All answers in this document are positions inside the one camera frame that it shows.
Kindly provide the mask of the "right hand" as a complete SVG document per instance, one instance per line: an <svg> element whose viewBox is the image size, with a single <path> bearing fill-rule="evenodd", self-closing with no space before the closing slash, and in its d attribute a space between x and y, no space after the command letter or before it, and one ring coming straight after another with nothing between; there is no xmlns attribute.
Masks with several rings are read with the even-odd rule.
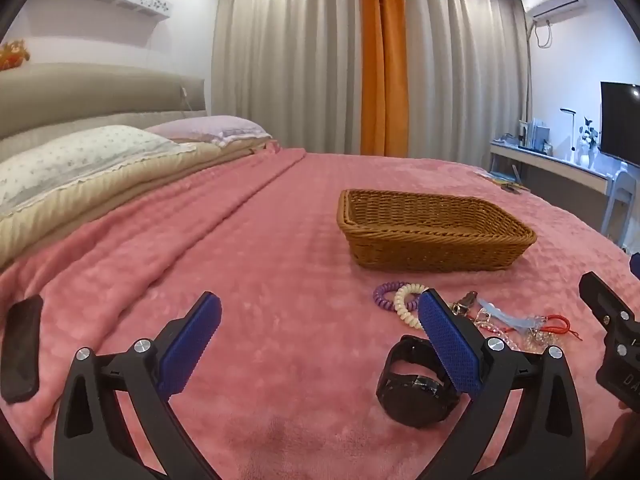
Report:
<svg viewBox="0 0 640 480"><path fill-rule="evenodd" d="M639 478L639 414L623 402L620 409L620 418L589 462L589 479Z"/></svg>

